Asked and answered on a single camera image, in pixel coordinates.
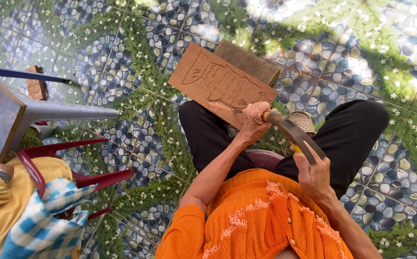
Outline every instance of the yellow clothing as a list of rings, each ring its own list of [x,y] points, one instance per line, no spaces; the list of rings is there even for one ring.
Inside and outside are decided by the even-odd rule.
[[[322,210],[300,185],[264,169],[223,183],[208,206],[179,208],[156,259],[273,259],[288,245],[301,259],[352,259]]]
[[[65,162],[52,157],[32,159],[39,172],[43,175],[45,183],[58,177],[73,179],[71,169]],[[28,204],[36,186],[19,158],[14,158],[7,165],[15,170],[13,179],[7,184],[0,178],[0,253],[3,249],[6,236],[12,226],[18,221]]]

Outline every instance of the wooden block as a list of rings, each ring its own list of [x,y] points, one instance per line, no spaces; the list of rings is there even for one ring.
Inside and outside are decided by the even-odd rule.
[[[40,73],[40,70],[37,66],[31,66],[25,69],[28,72]],[[43,87],[43,82],[35,79],[26,79],[26,85],[28,86],[29,98],[34,100],[47,100],[45,95],[45,88]]]
[[[258,101],[270,104],[277,95],[268,85],[194,42],[168,82],[238,129],[242,114],[233,109]]]
[[[229,41],[223,39],[215,50],[215,54],[261,82],[273,88],[276,86],[280,75],[279,68],[253,56]]]

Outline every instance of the orange cardigan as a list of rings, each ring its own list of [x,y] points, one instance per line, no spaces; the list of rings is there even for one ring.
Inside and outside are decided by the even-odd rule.
[[[179,208],[156,259],[274,259],[288,245],[301,259],[352,259],[300,185],[264,169],[227,180],[208,206]]]

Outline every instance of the beige sandal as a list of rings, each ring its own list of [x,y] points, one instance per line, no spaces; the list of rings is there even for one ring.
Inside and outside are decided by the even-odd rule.
[[[314,136],[316,131],[314,129],[313,120],[311,117],[302,111],[293,111],[289,114],[289,119],[292,120],[298,127],[300,127],[309,136]]]

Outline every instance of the blue checkered towel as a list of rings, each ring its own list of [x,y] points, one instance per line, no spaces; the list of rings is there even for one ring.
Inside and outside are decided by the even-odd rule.
[[[54,215],[90,203],[81,200],[96,186],[78,189],[59,177],[45,185],[42,199],[36,189],[21,218],[8,233],[0,259],[70,258],[70,250],[80,246],[89,211],[80,211],[71,220],[57,219]]]

